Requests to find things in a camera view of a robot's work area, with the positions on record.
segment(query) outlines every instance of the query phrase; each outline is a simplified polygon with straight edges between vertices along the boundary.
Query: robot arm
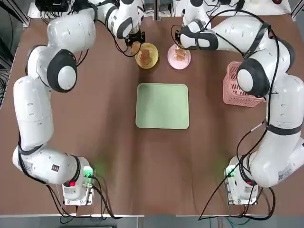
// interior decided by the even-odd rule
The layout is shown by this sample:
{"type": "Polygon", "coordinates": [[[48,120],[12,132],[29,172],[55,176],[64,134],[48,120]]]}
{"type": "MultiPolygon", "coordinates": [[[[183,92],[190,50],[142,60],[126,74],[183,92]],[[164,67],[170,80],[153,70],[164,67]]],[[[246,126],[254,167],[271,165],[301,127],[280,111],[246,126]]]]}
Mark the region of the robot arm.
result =
{"type": "MultiPolygon", "coordinates": [[[[257,195],[255,183],[261,187],[277,185],[304,164],[304,140],[300,137],[304,84],[300,78],[286,73],[294,62],[295,52],[289,43],[278,39],[279,65],[271,91],[271,107],[268,107],[277,48],[275,40],[268,37],[267,24],[254,17],[234,16],[212,29],[203,30],[193,19],[175,37],[189,50],[242,52],[245,60],[237,70],[239,86],[250,95],[266,98],[266,122],[268,108],[271,111],[267,132],[258,150],[243,159],[243,167],[250,172],[240,166],[233,177],[228,178],[232,204],[243,204],[243,200],[247,204],[252,188],[256,188],[252,197],[257,195]]],[[[237,163],[234,157],[226,173],[237,163]]]]}
{"type": "Polygon", "coordinates": [[[47,146],[54,131],[51,91],[66,93],[74,88],[77,81],[74,53],[93,46],[96,16],[117,38],[130,40],[129,36],[134,35],[129,45],[136,39],[144,42],[142,36],[138,36],[143,19],[141,1],[121,0],[119,8],[110,0],[94,0],[93,3],[95,9],[83,9],[78,14],[49,23],[48,45],[38,45],[29,51],[26,76],[14,84],[14,106],[19,127],[19,142],[13,153],[14,165],[45,183],[62,184],[64,197],[78,202],[89,195],[83,185],[86,179],[84,170],[89,163],[83,157],[47,146]]]}

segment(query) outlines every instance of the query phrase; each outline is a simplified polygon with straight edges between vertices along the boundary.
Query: green tray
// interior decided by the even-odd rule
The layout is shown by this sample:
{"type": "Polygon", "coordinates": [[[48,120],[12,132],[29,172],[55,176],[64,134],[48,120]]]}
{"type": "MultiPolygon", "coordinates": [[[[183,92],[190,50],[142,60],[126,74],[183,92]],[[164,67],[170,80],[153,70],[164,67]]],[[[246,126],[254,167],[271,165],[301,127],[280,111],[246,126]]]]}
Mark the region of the green tray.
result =
{"type": "Polygon", "coordinates": [[[135,122],[139,128],[187,129],[189,127],[187,86],[139,84],[135,122]]]}

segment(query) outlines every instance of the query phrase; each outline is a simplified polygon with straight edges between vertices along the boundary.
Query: brown tablecloth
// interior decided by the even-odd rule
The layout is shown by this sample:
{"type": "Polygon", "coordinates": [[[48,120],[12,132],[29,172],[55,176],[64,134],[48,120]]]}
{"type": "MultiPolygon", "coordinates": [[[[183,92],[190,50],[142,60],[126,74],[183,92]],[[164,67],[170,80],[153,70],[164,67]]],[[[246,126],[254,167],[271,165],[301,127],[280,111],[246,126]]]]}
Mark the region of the brown tablecloth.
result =
{"type": "MultiPolygon", "coordinates": [[[[213,25],[223,19],[216,18],[213,25]]],[[[263,19],[272,24],[280,38],[293,45],[296,60],[290,74],[304,79],[304,50],[297,25],[289,15],[263,19]]],[[[177,71],[168,64],[173,24],[180,25],[181,18],[144,20],[142,31],[146,32],[146,40],[158,48],[160,56],[150,70],[140,69],[134,58],[119,53],[103,25],[98,24],[95,44],[78,68],[77,85],[67,94],[52,93],[55,132],[49,145],[89,160],[99,177],[104,177],[115,214],[200,214],[222,180],[223,169],[235,155],[240,138],[264,118],[265,103],[244,108],[223,102],[226,67],[231,61],[241,61],[239,54],[192,51],[187,69],[177,71]],[[186,84],[190,127],[187,130],[137,128],[136,93],[141,82],[186,84]]],[[[12,163],[18,135],[13,85],[25,75],[28,50],[47,41],[46,25],[33,19],[22,34],[0,111],[0,214],[57,213],[47,188],[27,178],[12,163]]],[[[261,133],[259,129],[244,140],[240,153],[247,152],[261,133]]],[[[303,175],[301,169],[274,187],[276,214],[304,214],[303,175]]],[[[239,213],[240,209],[232,207],[231,212],[239,213]]],[[[267,212],[264,199],[249,210],[252,214],[267,212]]],[[[95,195],[93,206],[80,208],[79,213],[100,214],[98,196],[95,195]]],[[[222,187],[206,214],[228,213],[222,187]]]]}

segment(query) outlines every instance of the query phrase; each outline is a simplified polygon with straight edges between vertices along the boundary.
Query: connector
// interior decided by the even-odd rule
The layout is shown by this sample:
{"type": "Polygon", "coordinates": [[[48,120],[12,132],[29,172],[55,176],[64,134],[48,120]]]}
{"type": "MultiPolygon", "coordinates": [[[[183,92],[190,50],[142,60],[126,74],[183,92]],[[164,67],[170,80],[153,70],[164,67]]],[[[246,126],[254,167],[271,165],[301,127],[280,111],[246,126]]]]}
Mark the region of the connector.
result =
{"type": "Polygon", "coordinates": [[[84,182],[84,183],[82,183],[82,187],[84,187],[86,189],[92,189],[93,188],[93,184],[88,183],[88,182],[84,182]]]}

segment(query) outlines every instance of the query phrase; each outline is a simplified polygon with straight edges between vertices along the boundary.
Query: plastic basket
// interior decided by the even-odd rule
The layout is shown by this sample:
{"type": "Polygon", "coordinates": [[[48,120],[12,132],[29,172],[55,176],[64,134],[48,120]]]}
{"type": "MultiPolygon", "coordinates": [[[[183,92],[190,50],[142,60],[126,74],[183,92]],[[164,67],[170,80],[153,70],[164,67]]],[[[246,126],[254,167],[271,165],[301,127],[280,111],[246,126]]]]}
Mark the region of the plastic basket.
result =
{"type": "Polygon", "coordinates": [[[227,74],[223,81],[223,99],[228,105],[254,107],[264,99],[251,96],[239,87],[237,70],[240,64],[240,62],[231,62],[227,66],[227,74]]]}

